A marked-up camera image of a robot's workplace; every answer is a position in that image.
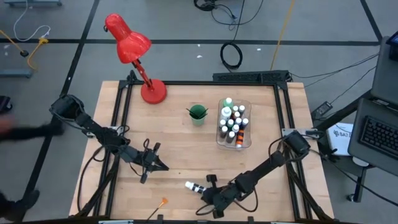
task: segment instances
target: table top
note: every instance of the table top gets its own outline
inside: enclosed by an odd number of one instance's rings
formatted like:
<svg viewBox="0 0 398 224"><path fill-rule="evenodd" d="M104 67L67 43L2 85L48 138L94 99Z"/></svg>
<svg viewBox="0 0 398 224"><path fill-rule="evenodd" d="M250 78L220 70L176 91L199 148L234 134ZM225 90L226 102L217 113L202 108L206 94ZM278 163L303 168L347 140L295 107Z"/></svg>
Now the table top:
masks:
<svg viewBox="0 0 398 224"><path fill-rule="evenodd" d="M296 127L311 128L312 120L303 84L289 83L288 85ZM138 150L143 150L142 143L146 138L150 139L150 148L156 142L160 142L160 159L170 167L170 170L153 172L149 174L145 184L140 184L140 178L131 170L129 164L121 161L111 218L145 220L161 202L162 197L166 197L169 200L168 204L157 212L157 214L163 214L165 220L213 220L211 214L204 217L195 215L195 211L205 203L200 200L198 193L185 187L185 182L210 186L210 183L206 182L206 175L216 174L218 185L222 186L239 173L255 168L268 158L268 145L280 138L273 87L169 85L165 101L158 105L145 103L141 98L140 89L141 87L136 85L132 90L127 117L130 130L126 133L126 137L131 140L130 145ZM102 126L109 126L111 123L117 90L118 82L109 81L102 84L93 117ZM123 112L125 92L122 97L119 122ZM252 145L241 152L218 149L215 141L218 102L226 97L248 100L252 104ZM287 125L282 91L280 91L280 97ZM200 127L192 124L186 111L186 108L195 104L202 104L208 108L205 123ZM309 143L312 149L318 150L315 141L309 140ZM97 140L88 140L81 168L99 146ZM310 153L302 163L308 191L325 213L332 217L333 211L319 156ZM83 179L82 205L90 199L98 186L101 166L102 163L99 162L92 162L88 166ZM78 185L76 185L70 214L77 212L77 189ZM248 213L237 205L231 204L224 211L225 217L218 220L244 221L248 216L253 216L255 221L289 222L294 220L284 166L261 179L256 189L259 197L259 208L256 212ZM101 206L102 214L107 196L106 189ZM301 196L298 197L298 201L302 202ZM241 204L248 209L254 208L254 194ZM305 217L302 203L299 204L301 216Z"/></svg>

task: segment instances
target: red desk lamp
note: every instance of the red desk lamp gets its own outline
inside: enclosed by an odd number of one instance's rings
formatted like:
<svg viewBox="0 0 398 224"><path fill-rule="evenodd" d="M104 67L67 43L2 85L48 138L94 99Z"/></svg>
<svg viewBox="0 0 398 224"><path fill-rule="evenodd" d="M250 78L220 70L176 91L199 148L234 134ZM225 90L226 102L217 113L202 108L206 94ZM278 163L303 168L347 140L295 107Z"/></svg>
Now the red desk lamp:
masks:
<svg viewBox="0 0 398 224"><path fill-rule="evenodd" d="M105 19L105 28L109 30L117 42L117 51L122 63L132 63L138 70L145 84L141 87L141 96L147 102L156 104L162 102L167 95L166 86L161 80L148 79L139 58L143 56L152 44L150 40L132 31L118 14L110 14Z"/></svg>

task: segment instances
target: yellow cable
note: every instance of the yellow cable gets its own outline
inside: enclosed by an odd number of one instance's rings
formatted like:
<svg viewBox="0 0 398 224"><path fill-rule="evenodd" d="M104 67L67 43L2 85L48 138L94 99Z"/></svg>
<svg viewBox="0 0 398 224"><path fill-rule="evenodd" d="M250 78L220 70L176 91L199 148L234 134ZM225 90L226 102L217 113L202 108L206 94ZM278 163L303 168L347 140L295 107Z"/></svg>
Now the yellow cable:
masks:
<svg viewBox="0 0 398 224"><path fill-rule="evenodd" d="M289 12L288 12L287 15L286 15L285 22L284 22L284 26L282 27L282 30L281 30L281 32L280 32L278 44L276 45L276 49L275 49L275 52L274 52L274 56L273 56L273 58L272 58L272 63L271 63L271 69L270 69L270 70L272 70L272 68L274 67L274 62L275 62L275 59L276 59L276 55L278 54L280 41L282 40L282 36L284 35L287 22L288 22L289 19L290 19L290 15L292 14L292 9L293 9L293 6L294 6L294 1L295 1L295 0L292 0L292 3L290 4Z"/></svg>
<svg viewBox="0 0 398 224"><path fill-rule="evenodd" d="M3 36L5 36L16 48L18 48L18 50L20 51L20 52L23 52L24 50L22 50L14 41L12 41L12 39L5 33L5 32L3 32L2 30L0 30L0 33L3 35Z"/></svg>
<svg viewBox="0 0 398 224"><path fill-rule="evenodd" d="M29 55L29 57L27 58L27 64L28 64L29 67L32 68L33 70L37 70L37 68L35 68L34 66L32 66L32 65L30 64L31 58L33 57L33 55L36 53L37 49L39 49L39 47L40 47L41 45L44 45L44 44L46 44L46 43L48 43L48 42L49 42L49 40L47 40L46 38L43 38L43 37L39 38L39 44L37 44L36 48L33 50L33 52L32 52L32 53Z"/></svg>

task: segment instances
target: lamp base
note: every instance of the lamp base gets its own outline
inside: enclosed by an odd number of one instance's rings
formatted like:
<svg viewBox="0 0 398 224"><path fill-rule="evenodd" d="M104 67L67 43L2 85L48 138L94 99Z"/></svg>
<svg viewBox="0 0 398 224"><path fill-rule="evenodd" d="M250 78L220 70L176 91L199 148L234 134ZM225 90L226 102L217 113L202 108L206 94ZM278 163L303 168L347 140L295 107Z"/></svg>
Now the lamp base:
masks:
<svg viewBox="0 0 398 224"><path fill-rule="evenodd" d="M166 85L161 80L152 79L154 90L150 90L146 84L141 87L141 96L145 102L150 104L157 104L162 102L167 95Z"/></svg>

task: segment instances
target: computer keyboard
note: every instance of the computer keyboard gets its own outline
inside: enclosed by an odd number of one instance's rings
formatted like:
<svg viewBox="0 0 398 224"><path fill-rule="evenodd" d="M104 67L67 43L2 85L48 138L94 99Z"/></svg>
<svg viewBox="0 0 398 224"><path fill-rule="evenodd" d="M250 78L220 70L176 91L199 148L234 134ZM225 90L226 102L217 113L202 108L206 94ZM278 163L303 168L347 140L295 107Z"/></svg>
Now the computer keyboard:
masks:
<svg viewBox="0 0 398 224"><path fill-rule="evenodd" d="M359 143L398 159L398 127L366 116Z"/></svg>
<svg viewBox="0 0 398 224"><path fill-rule="evenodd" d="M233 72L233 73L214 73L213 81L221 82L287 82L290 81L289 71L274 70L262 72Z"/></svg>

